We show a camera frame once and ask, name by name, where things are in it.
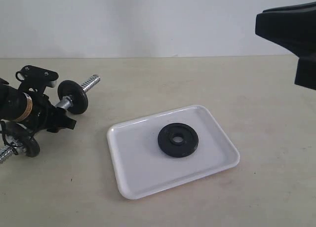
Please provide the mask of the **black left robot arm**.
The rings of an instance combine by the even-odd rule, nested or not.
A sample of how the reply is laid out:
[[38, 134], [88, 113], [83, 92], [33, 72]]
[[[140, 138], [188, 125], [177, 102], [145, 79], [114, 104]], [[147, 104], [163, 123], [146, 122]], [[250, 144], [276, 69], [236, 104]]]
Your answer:
[[21, 82], [13, 88], [0, 85], [0, 118], [24, 125], [32, 132], [47, 130], [57, 133], [61, 129], [74, 129], [76, 120], [67, 116], [65, 109], [55, 107], [43, 92], [45, 85]]

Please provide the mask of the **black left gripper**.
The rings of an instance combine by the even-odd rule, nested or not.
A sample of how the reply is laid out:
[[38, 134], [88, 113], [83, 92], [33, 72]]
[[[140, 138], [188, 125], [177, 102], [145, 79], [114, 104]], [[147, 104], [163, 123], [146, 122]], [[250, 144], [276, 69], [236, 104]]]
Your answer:
[[25, 92], [24, 94], [32, 100], [31, 112], [24, 119], [24, 126], [29, 133], [38, 133], [42, 130], [57, 133], [61, 129], [73, 130], [75, 128], [76, 121], [67, 116], [65, 109], [55, 108], [47, 95], [38, 92]]

